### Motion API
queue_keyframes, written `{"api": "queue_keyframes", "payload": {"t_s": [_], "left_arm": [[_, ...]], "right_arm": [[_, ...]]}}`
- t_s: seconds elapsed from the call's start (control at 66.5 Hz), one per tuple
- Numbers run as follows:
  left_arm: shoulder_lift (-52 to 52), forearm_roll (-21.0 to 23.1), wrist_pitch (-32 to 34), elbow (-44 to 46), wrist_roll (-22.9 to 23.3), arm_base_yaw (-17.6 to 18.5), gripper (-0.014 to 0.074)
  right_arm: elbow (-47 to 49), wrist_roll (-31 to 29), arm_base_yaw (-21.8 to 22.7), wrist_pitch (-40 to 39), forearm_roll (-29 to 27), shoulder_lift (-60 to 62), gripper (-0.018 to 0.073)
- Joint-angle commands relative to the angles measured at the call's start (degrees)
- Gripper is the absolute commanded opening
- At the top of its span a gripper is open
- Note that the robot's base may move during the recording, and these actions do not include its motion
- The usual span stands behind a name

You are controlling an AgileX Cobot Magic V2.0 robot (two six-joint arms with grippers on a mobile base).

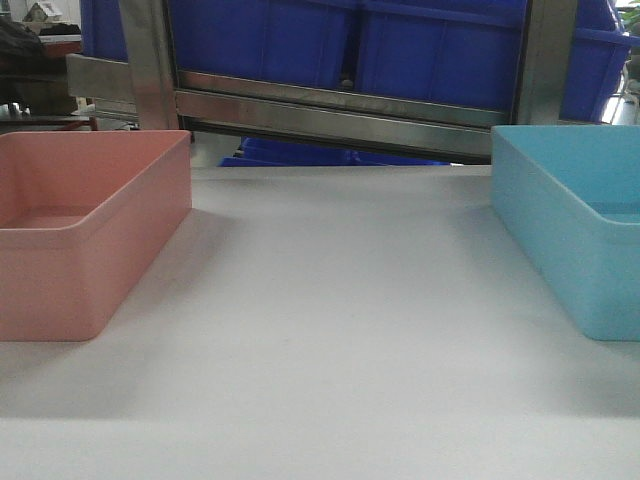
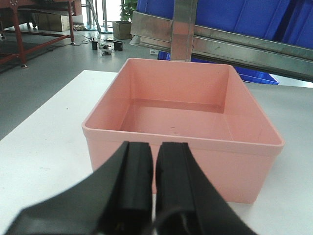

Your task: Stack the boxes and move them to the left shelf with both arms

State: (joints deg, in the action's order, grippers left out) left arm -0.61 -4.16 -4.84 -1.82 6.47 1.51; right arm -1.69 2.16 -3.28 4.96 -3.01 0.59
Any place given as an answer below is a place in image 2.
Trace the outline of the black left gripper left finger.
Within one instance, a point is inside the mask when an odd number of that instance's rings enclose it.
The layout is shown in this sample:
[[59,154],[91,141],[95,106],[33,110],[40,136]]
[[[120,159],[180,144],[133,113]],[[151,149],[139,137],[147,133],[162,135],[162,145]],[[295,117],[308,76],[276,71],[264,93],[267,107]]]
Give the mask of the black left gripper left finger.
[[152,217],[153,158],[146,142],[125,141],[89,177],[23,209],[9,235],[138,235]]

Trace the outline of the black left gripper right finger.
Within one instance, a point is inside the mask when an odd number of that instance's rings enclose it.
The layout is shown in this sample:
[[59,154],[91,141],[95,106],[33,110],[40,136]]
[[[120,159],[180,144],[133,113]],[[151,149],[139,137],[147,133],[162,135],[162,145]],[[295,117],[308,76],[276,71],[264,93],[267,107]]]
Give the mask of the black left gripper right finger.
[[217,192],[187,143],[164,142],[156,163],[159,235],[253,235]]

